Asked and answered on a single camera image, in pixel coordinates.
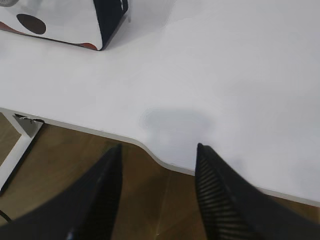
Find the white desk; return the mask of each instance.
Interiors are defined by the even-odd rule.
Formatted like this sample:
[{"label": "white desk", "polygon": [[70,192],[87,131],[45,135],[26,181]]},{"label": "white desk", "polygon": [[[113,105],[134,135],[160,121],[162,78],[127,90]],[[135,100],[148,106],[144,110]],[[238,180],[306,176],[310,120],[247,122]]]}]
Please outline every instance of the white desk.
[{"label": "white desk", "polygon": [[202,142],[266,193],[320,206],[319,12],[318,0],[135,0],[103,52],[0,32],[0,107],[183,173]]}]

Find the black trim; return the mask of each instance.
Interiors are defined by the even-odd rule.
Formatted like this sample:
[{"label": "black trim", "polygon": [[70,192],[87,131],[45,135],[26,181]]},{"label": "black trim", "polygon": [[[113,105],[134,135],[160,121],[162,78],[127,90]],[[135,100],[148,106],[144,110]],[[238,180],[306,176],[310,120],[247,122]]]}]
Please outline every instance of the black trim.
[{"label": "black trim", "polygon": [[128,0],[93,0],[102,37],[103,50],[128,10]]}]

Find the desk leg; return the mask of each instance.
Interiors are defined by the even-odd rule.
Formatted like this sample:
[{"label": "desk leg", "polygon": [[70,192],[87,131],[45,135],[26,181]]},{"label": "desk leg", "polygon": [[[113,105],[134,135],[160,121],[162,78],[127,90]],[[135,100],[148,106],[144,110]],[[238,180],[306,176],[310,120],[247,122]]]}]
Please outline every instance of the desk leg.
[{"label": "desk leg", "polygon": [[4,162],[0,165],[0,194],[4,191],[7,180],[12,175],[15,167],[42,126],[41,122],[19,119],[14,116],[14,113],[11,111],[5,111],[3,112],[3,115],[21,134],[21,137],[5,158]]}]

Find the black polka dot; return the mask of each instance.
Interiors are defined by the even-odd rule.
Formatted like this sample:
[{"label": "black polka dot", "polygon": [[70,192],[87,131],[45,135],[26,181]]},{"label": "black polka dot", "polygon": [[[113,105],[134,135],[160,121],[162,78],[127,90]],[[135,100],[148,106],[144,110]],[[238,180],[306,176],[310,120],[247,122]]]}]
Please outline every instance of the black polka dot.
[{"label": "black polka dot", "polygon": [[35,16],[30,16],[27,14],[18,14],[16,16],[19,22],[29,31],[42,35],[46,32],[46,24]]}]

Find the black cable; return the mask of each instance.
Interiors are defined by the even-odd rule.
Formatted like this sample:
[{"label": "black cable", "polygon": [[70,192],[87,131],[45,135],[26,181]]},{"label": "black cable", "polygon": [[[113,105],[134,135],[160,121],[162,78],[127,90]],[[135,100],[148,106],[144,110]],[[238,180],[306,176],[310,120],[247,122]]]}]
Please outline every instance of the black cable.
[{"label": "black cable", "polygon": [[8,215],[1,210],[0,210],[0,216],[3,217],[8,223],[12,221],[11,218],[8,217]]}]

